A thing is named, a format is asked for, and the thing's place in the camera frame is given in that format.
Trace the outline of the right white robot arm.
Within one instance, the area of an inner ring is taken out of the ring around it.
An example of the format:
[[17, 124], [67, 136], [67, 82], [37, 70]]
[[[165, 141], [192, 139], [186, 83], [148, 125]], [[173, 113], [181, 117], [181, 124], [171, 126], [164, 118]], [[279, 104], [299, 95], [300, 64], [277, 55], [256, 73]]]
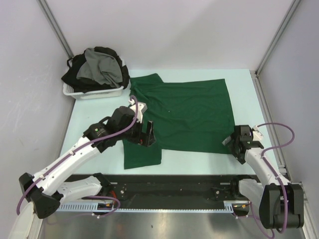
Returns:
[[262, 145], [259, 126], [236, 125], [224, 139], [223, 145], [241, 163], [247, 163], [257, 179], [239, 179], [231, 185], [230, 195], [241, 200], [246, 197], [258, 208], [261, 224], [266, 229], [284, 232], [304, 225], [304, 191], [300, 184], [287, 179], [268, 160]]

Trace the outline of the black t shirt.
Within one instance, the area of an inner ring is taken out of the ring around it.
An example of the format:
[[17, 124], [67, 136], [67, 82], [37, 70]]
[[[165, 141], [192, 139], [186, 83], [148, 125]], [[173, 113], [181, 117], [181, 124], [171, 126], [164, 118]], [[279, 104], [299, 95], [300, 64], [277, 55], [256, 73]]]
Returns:
[[[120, 83], [119, 87], [123, 86], [126, 88], [130, 81], [129, 70], [124, 62], [124, 60], [117, 54], [117, 52], [108, 47], [96, 46], [93, 48], [96, 52], [106, 53], [116, 58], [118, 64], [120, 65], [123, 81]], [[91, 92], [91, 91], [99, 91], [99, 90], [110, 90], [116, 89], [109, 85], [103, 84], [99, 85], [98, 83], [84, 79], [78, 80], [77, 73], [80, 67], [86, 62], [84, 52], [82, 54], [76, 55], [67, 60], [68, 71], [62, 76], [61, 80], [71, 86], [75, 92]]]

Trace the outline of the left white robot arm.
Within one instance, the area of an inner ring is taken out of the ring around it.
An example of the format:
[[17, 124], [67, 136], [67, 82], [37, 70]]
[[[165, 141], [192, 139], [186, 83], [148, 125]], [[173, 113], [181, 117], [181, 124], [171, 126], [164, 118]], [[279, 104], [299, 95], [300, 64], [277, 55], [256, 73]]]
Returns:
[[102, 173], [85, 179], [67, 179], [85, 162], [102, 154], [120, 140], [149, 147], [156, 142], [153, 122], [143, 128], [145, 103], [121, 106], [110, 117], [105, 117], [84, 131], [83, 136], [64, 155], [35, 174], [24, 173], [19, 178], [23, 197], [33, 204], [39, 219], [52, 215], [62, 204], [78, 199], [105, 199], [113, 187]]

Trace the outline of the green t shirt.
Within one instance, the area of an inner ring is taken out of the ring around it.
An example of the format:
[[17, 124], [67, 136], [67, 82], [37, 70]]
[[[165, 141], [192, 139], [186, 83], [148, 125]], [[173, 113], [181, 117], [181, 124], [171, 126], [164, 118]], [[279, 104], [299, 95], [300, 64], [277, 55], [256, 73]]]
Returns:
[[143, 121], [154, 123], [150, 147], [125, 140], [124, 168], [161, 164], [162, 150], [230, 154], [222, 144], [235, 120], [224, 79], [165, 83], [158, 74], [131, 78], [130, 93], [147, 105]]

